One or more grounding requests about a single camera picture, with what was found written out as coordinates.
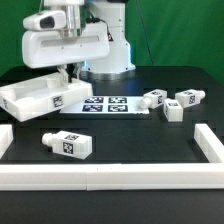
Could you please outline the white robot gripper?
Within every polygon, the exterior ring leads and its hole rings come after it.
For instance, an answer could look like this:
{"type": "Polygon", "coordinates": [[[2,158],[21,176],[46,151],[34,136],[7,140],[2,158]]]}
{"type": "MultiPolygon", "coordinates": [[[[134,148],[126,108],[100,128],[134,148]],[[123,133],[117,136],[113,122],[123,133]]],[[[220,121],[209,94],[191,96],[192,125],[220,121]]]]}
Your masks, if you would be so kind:
{"type": "Polygon", "coordinates": [[[87,24],[78,37],[62,37],[58,31],[27,31],[22,38],[22,58],[30,68],[58,66],[64,82],[69,82],[67,66],[74,63],[73,77],[80,79],[81,63],[109,54],[107,26],[103,22],[87,24]]]}

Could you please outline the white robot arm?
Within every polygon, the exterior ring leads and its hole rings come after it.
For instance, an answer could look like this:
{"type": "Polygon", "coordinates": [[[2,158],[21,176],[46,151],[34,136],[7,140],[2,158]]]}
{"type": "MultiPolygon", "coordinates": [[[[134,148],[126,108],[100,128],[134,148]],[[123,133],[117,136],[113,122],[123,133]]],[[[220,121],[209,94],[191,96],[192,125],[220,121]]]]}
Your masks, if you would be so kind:
{"type": "Polygon", "coordinates": [[[128,0],[40,0],[23,20],[22,58],[30,68],[55,66],[73,78],[119,80],[134,74],[125,38],[128,0]]]}

